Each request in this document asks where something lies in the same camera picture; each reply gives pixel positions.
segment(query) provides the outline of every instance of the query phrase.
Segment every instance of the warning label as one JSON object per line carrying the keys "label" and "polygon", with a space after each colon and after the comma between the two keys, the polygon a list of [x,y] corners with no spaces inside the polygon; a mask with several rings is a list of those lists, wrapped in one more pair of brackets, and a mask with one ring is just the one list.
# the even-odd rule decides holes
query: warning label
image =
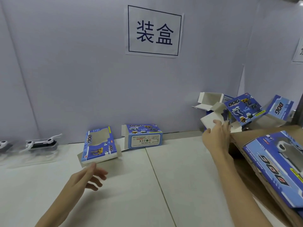
{"label": "warning label", "polygon": [[160,144],[161,135],[137,135],[131,138],[131,147],[156,146]]}

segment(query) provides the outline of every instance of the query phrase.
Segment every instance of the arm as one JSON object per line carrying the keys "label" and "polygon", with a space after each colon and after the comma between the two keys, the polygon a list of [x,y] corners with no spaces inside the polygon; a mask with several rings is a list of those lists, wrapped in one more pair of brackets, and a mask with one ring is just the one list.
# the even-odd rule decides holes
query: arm
{"label": "arm", "polygon": [[97,168],[96,163],[92,163],[78,173],[73,174],[35,227],[58,227],[61,225],[82,197],[85,188],[92,189],[93,191],[98,190],[98,188],[94,184],[89,183],[89,181],[95,183],[98,187],[102,186],[100,180],[94,175],[105,180],[105,175],[107,174],[108,172],[102,168]]}
{"label": "arm", "polygon": [[247,189],[228,154],[230,126],[214,120],[215,127],[207,129],[203,143],[217,166],[226,202],[235,227],[272,227]]}

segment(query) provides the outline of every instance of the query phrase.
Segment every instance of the gray partition wall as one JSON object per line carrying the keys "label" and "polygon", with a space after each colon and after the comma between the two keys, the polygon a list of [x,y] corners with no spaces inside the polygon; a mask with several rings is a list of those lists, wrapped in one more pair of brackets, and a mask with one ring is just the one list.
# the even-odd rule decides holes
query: gray partition wall
{"label": "gray partition wall", "polygon": [[245,91],[261,104],[275,94],[295,101],[303,93],[303,65],[292,58],[303,37],[303,6],[261,0],[245,64]]}
{"label": "gray partition wall", "polygon": [[[236,96],[258,0],[2,0],[43,137],[199,129],[199,92]],[[126,55],[124,7],[184,13],[180,57]]]}
{"label": "gray partition wall", "polygon": [[7,138],[39,138],[1,3],[0,102],[0,141]]}

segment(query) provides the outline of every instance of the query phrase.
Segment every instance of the cardboard box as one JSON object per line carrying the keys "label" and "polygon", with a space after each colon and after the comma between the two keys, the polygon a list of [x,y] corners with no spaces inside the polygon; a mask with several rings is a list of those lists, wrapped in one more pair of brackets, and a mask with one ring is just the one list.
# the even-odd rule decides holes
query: cardboard box
{"label": "cardboard box", "polygon": [[121,135],[125,137],[124,149],[160,146],[162,131],[155,124],[122,125]]}
{"label": "cardboard box", "polygon": [[249,190],[254,194],[254,196],[286,226],[303,227],[303,219],[300,217],[300,215],[287,206],[287,204],[283,201],[280,195],[275,191],[275,189],[263,176],[262,172],[256,167],[254,162],[248,157],[247,153],[243,150],[244,145],[256,139],[257,137],[265,136],[267,134],[279,132],[282,130],[285,130],[302,146],[303,129],[297,125],[282,126],[282,127],[270,128],[270,129],[259,129],[259,130],[232,133],[231,142],[233,142],[233,144],[237,148],[231,148],[230,154],[232,156],[236,155],[235,153],[239,150],[241,154],[244,156],[246,162],[253,169],[255,175],[258,177],[260,182],[264,185],[266,191],[261,189],[259,185],[258,186],[253,185],[254,183],[257,184],[258,182],[255,179],[253,179],[252,175],[245,174],[245,167],[236,166],[237,170],[239,169],[238,172],[240,176],[241,174],[244,174],[244,176],[241,176],[241,178],[242,179],[245,178],[245,180],[243,181],[246,184],[246,186],[249,188]]}
{"label": "cardboard box", "polygon": [[232,133],[242,131],[247,124],[260,118],[265,113],[261,105],[248,93],[225,103],[217,102],[210,109],[214,112],[201,118],[204,126],[212,129],[214,119],[222,122],[229,120]]}
{"label": "cardboard box", "polygon": [[215,103],[225,103],[233,99],[230,96],[224,95],[222,93],[215,93],[215,92],[200,92],[197,106],[193,106],[194,108],[203,109],[209,111]]}
{"label": "cardboard box", "polygon": [[86,133],[81,162],[100,163],[118,157],[110,127],[95,129]]}
{"label": "cardboard box", "polygon": [[243,147],[288,207],[303,212],[303,149],[286,132],[258,137]]}
{"label": "cardboard box", "polygon": [[293,104],[293,101],[275,95],[275,97],[265,105],[266,113],[260,119],[249,124],[249,128],[266,129],[283,126],[292,113],[291,108]]}

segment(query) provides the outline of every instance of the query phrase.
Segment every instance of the paper sign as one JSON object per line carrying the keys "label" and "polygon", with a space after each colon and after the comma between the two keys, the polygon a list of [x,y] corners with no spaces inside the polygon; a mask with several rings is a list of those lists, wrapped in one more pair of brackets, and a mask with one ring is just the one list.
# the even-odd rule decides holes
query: paper sign
{"label": "paper sign", "polygon": [[184,15],[127,6],[126,54],[176,58],[180,54]]}
{"label": "paper sign", "polygon": [[296,63],[303,63],[303,39],[300,38],[296,53],[294,54],[294,58],[292,60]]}

